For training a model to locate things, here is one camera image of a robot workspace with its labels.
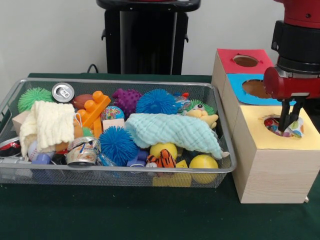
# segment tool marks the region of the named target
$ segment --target light blue cloth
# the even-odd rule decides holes
[[[131,114],[124,127],[138,147],[146,149],[157,143],[173,143],[189,151],[212,154],[222,159],[222,149],[215,133],[199,118],[167,114]]]

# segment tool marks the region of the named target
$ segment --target green spiky ball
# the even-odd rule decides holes
[[[213,107],[203,103],[202,101],[200,100],[191,100],[191,104],[190,106],[186,109],[187,112],[189,112],[191,109],[193,109],[196,105],[203,105],[204,106],[204,110],[206,110],[206,112],[208,113],[208,115],[213,115],[213,114],[216,114],[217,110],[214,109]]]
[[[28,89],[18,101],[19,113],[30,111],[35,101],[53,102],[54,99],[50,91],[41,87]]]
[[[92,131],[91,131],[91,129],[90,128],[88,128],[88,127],[83,127],[82,128],[82,131],[83,131],[83,136],[84,137],[93,137],[94,135],[93,135],[93,133],[92,133]]]

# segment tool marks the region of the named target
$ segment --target red robot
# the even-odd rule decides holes
[[[275,67],[264,74],[265,90],[282,102],[279,130],[299,117],[306,99],[320,98],[320,1],[274,0],[283,3],[284,21],[277,21],[271,48],[279,53]],[[296,101],[290,112],[290,102]]]

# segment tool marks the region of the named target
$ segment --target table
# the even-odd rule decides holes
[[[211,79],[105,74],[30,76],[189,82]],[[217,189],[2,184],[0,236],[3,240],[319,240],[320,177],[309,199],[308,204],[240,204],[231,174]]]

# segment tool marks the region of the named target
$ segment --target metal basket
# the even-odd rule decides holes
[[[145,81],[114,81],[114,80],[83,80],[83,79],[48,79],[30,78],[18,81],[10,90],[0,105],[0,143],[17,136],[12,118],[18,115],[18,100],[30,88],[41,87],[51,90],[58,82],[69,83],[73,86],[75,95],[92,94],[102,91],[111,96],[118,88],[135,89],[142,94],[154,90],[165,89],[169,93],[188,92],[190,99],[198,99],[215,107],[219,120],[215,129],[219,136],[220,146],[229,151],[230,156],[218,160],[219,169],[200,168],[143,168],[143,167],[106,167],[106,166],[68,166],[68,165],[36,165],[36,164],[0,164],[0,183],[16,184],[52,184],[52,185],[92,185],[92,186],[155,186],[161,179],[170,179],[170,183],[161,183],[166,187],[217,188],[227,173],[236,168],[236,158],[227,128],[225,114],[221,105],[218,91],[207,83],[178,83],[178,82],[145,82]],[[192,152],[184,151],[176,162],[186,160],[189,164],[195,157]],[[202,179],[214,179],[208,184],[201,184],[187,179],[199,175]]]

